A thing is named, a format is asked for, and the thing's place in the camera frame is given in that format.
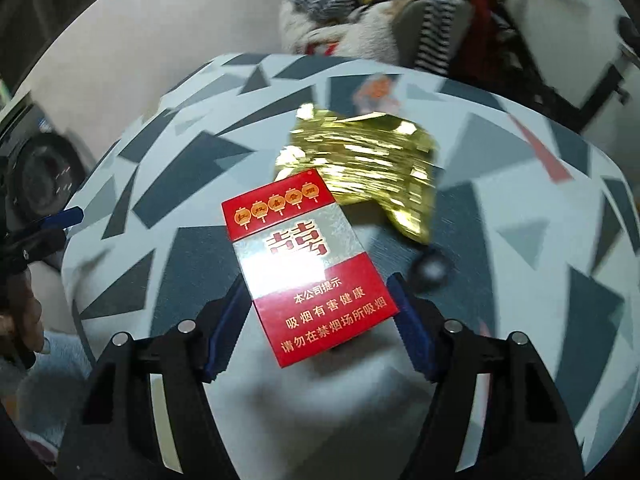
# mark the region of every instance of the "geometric patterned tablecloth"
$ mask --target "geometric patterned tablecloth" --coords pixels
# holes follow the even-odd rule
[[[220,203],[273,179],[300,104],[355,115],[353,94],[378,73],[394,81],[399,115],[439,145],[432,241],[456,271],[430,299],[478,332],[530,336],[590,470],[640,401],[640,234],[628,185],[573,132],[427,73],[229,54],[168,92],[70,203],[85,218],[62,277],[86,350],[98,356],[121,330],[157,335],[222,296],[239,269]],[[384,278],[408,270],[415,247],[376,206],[344,211]],[[392,321],[280,370],[253,311],[207,396],[241,478],[263,479],[396,478],[430,398]],[[477,452],[477,411],[461,465]]]

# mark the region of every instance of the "person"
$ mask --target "person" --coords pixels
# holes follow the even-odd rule
[[[0,399],[34,453],[54,470],[66,421],[91,365],[77,336],[44,330],[29,270],[7,278],[6,300],[8,305],[0,305]],[[30,370],[14,358],[17,333],[36,352]]]

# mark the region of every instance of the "gold foil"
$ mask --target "gold foil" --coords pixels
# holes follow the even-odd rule
[[[316,168],[340,205],[375,200],[405,236],[429,241],[436,142],[411,121],[380,112],[344,118],[313,104],[298,109],[276,180]]]

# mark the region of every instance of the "red box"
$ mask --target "red box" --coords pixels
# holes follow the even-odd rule
[[[316,170],[222,203],[226,228],[281,367],[398,312]]]

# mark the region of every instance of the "lantern icon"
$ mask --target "lantern icon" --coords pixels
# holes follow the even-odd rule
[[[269,209],[271,209],[272,211],[275,211],[276,213],[280,213],[280,216],[282,216],[282,210],[286,205],[286,201],[284,200],[283,196],[273,195],[269,199],[268,204],[269,204]]]
[[[312,184],[307,182],[304,186],[302,186],[302,194],[307,198],[314,199],[314,202],[318,203],[318,195],[320,194],[320,190],[316,184]]]
[[[302,202],[302,193],[300,193],[299,189],[289,189],[284,194],[284,198],[291,205],[294,205],[298,209],[300,209],[300,202]]]
[[[260,220],[262,220],[263,224],[264,224],[264,217],[267,216],[268,212],[269,212],[269,208],[262,200],[258,202],[254,202],[254,204],[251,206],[251,214],[254,215],[256,218],[259,218]]]
[[[234,220],[238,225],[243,225],[248,230],[249,228],[246,225],[251,221],[251,211],[245,207],[238,209],[234,215]]]

